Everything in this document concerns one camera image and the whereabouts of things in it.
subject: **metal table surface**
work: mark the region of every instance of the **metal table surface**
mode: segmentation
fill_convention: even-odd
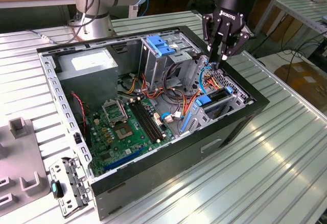
[[[202,37],[191,12],[113,21],[119,34],[178,25]],[[55,41],[66,27],[38,30]],[[0,35],[0,125],[32,119],[46,169],[69,152],[30,32]],[[327,207],[327,118],[247,53],[229,63],[270,100],[228,146],[125,206],[102,223],[314,223]],[[68,219],[50,193],[1,223],[99,223],[89,205]]]
[[[278,23],[286,14],[293,16],[319,34],[327,31],[327,24],[322,21],[322,17],[327,15],[327,3],[316,3],[311,0],[272,0],[254,30],[256,35],[262,29],[274,7],[280,8],[282,13],[278,16],[277,21],[271,26],[267,34],[271,33],[277,27]]]

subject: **ram slot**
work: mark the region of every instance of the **ram slot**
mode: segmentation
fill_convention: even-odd
[[[156,127],[151,117],[142,104],[134,103],[130,105],[130,109],[135,115],[137,121],[140,123],[152,143],[156,143],[157,140],[162,140],[163,136],[159,129]]]

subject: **robotiq logo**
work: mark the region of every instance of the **robotiq logo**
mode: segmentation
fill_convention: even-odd
[[[220,15],[220,16],[221,16],[221,15],[223,15],[223,16],[227,16],[228,18],[231,18],[231,19],[235,20],[235,16],[230,15],[230,14],[228,14],[227,12],[224,12],[224,11],[222,11],[222,10],[220,10],[219,15]]]

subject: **blue drive bay latch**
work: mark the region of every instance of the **blue drive bay latch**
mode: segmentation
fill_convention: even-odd
[[[147,37],[147,42],[154,48],[159,56],[167,56],[175,53],[174,49],[171,49],[165,40],[163,40],[160,36],[149,36]]]

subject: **cardboard box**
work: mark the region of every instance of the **cardboard box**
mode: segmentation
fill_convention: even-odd
[[[288,64],[281,66],[275,75],[285,81],[288,68]],[[323,75],[307,62],[294,63],[287,84],[321,112],[327,111],[327,74]]]

